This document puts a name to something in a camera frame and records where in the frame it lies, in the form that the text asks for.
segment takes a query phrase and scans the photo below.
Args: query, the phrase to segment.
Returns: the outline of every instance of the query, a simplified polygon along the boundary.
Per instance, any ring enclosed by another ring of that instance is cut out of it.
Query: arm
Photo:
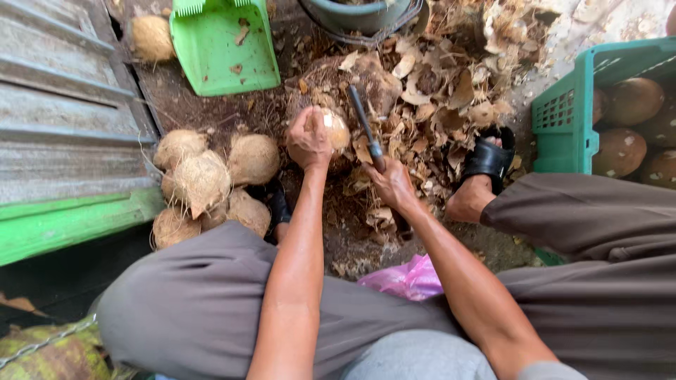
[[[515,380],[534,362],[558,361],[500,280],[418,201],[401,162],[387,159],[384,174],[372,166],[366,170],[383,201],[399,211],[422,239],[453,315],[499,379]]]
[[[305,131],[312,118],[314,130]],[[322,198],[331,145],[321,114],[304,109],[287,133],[305,171],[286,237],[270,270],[247,379],[311,379],[324,276]]]

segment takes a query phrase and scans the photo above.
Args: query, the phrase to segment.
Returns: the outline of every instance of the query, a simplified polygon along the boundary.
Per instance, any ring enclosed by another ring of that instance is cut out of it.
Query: green painted wood
[[[0,266],[152,220],[164,209],[159,187],[0,207]]]

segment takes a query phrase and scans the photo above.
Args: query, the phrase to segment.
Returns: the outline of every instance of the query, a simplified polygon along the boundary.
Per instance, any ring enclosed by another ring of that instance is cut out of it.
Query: man's left hand
[[[289,156],[306,172],[327,171],[331,161],[331,142],[320,109],[315,105],[302,110],[287,130]]]

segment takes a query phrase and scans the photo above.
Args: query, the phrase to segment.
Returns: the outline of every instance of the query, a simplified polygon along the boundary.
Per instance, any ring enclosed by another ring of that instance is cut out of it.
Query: chain
[[[14,355],[8,356],[7,358],[0,358],[0,370],[10,362],[22,357],[23,355],[32,354],[33,352],[40,350],[42,347],[45,347],[50,343],[59,341],[69,335],[79,333],[80,331],[90,327],[91,325],[95,325],[96,323],[97,323],[96,314],[94,314],[91,318],[88,318],[87,320],[82,320],[79,323],[72,325],[68,330],[52,335],[48,337],[45,341],[42,341],[41,343],[34,343],[24,346],[22,349],[18,350]]]

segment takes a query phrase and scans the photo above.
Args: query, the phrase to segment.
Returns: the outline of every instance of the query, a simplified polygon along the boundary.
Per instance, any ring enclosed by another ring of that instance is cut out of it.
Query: forearm
[[[261,309],[248,379],[311,379],[319,330],[326,171],[309,170],[279,245]]]
[[[531,362],[556,360],[505,286],[434,216],[419,204],[402,215],[422,239],[451,311],[500,379],[515,379]]]

